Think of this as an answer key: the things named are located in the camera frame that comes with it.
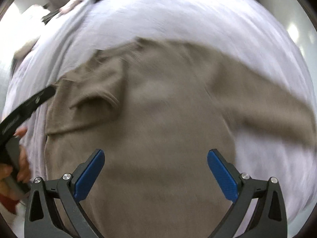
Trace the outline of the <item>person's left hand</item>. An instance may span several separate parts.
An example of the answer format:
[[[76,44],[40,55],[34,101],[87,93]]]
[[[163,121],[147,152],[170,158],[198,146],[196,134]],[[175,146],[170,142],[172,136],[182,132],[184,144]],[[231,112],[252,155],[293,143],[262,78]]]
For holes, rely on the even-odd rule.
[[[1,142],[1,195],[22,200],[30,191],[31,170],[26,149],[20,139],[27,128],[20,127]]]

